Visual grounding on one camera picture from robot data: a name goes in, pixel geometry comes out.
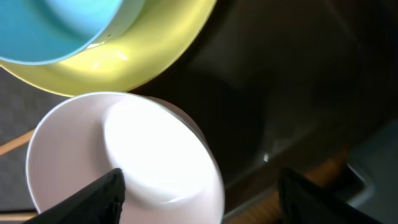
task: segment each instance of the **bowl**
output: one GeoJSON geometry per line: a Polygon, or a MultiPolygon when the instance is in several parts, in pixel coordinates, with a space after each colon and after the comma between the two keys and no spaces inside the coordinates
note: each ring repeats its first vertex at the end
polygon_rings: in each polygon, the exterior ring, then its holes
{"type": "Polygon", "coordinates": [[[0,1],[0,60],[44,65],[119,37],[144,0],[0,1]]]}
{"type": "MultiPolygon", "coordinates": [[[[145,125],[136,123],[125,128],[123,133],[133,140],[131,146],[134,145],[134,140],[148,142],[151,146],[156,142],[162,142],[162,138],[155,138],[159,135],[156,135],[153,129],[146,129],[145,125]]],[[[145,150],[145,146],[141,147],[138,144],[134,146],[145,150]]],[[[151,172],[154,171],[152,170],[154,167],[159,172],[164,166],[172,166],[173,164],[168,164],[167,161],[161,161],[167,157],[165,155],[168,150],[166,147],[164,149],[164,152],[159,151],[160,154],[142,157],[146,159],[136,166],[136,170],[144,169],[144,171],[151,172]]],[[[126,156],[125,162],[138,162],[137,158],[131,156],[126,156]]],[[[118,164],[123,170],[127,188],[120,224],[221,223],[224,212],[223,180],[205,138],[195,122],[181,109],[166,101],[115,92],[88,93],[70,98],[46,114],[36,127],[29,143],[25,167],[29,192],[37,211],[42,213],[52,208],[109,172],[113,167],[117,167],[118,164]],[[137,177],[137,175],[131,173],[134,170],[126,170],[125,163],[123,164],[120,157],[110,157],[114,154],[110,152],[110,148],[107,148],[108,142],[105,140],[103,129],[103,119],[109,109],[125,100],[135,105],[136,111],[130,111],[131,116],[137,116],[146,122],[151,122],[152,118],[158,119],[153,121],[154,124],[157,124],[159,119],[172,121],[169,123],[172,125],[167,126],[166,130],[172,132],[175,130],[174,128],[179,127],[177,129],[183,131],[184,139],[178,138],[178,141],[188,141],[182,142],[189,144],[189,146],[185,145],[187,152],[191,147],[197,148],[197,153],[182,153],[180,159],[186,159],[186,162],[190,162],[192,159],[202,161],[200,163],[201,170],[209,171],[206,175],[208,179],[205,185],[200,187],[200,192],[186,198],[181,203],[173,203],[170,206],[165,205],[165,207],[143,206],[140,201],[136,200],[135,196],[143,196],[144,198],[140,198],[148,199],[147,196],[152,194],[148,190],[152,191],[153,189],[150,189],[149,186],[139,189],[135,188],[137,186],[133,186],[132,188],[130,181],[136,180],[131,180],[130,177],[137,177]]]]}
{"type": "Polygon", "coordinates": [[[183,54],[215,2],[147,0],[134,24],[116,40],[51,65],[4,61],[0,65],[17,78],[58,95],[129,91],[155,78],[183,54]]]}

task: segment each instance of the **plate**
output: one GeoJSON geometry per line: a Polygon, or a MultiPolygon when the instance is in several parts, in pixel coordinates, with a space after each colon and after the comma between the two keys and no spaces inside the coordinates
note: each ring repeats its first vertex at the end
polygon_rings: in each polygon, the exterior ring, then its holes
{"type": "Polygon", "coordinates": [[[120,224],[220,224],[224,211],[222,178],[198,127],[189,125],[192,121],[180,116],[181,110],[175,106],[129,93],[88,93],[64,101],[45,115],[35,129],[26,159],[28,188],[37,211],[62,202],[112,169],[101,121],[110,106],[127,99],[171,114],[175,125],[186,128],[192,145],[201,144],[213,162],[208,166],[210,181],[184,204],[149,208],[126,194],[120,224]]]}
{"type": "Polygon", "coordinates": [[[176,61],[207,21],[216,0],[147,0],[118,39],[51,65],[0,61],[17,78],[45,91],[75,96],[92,91],[129,91],[176,61]]]}

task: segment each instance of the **yellow bowl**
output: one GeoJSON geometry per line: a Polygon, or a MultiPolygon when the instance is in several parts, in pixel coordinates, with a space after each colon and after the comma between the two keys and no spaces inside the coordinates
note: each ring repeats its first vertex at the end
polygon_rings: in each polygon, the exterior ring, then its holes
{"type": "Polygon", "coordinates": [[[216,0],[147,0],[118,39],[51,65],[0,61],[17,78],[45,91],[75,96],[129,91],[162,73],[193,42],[216,0]]]}

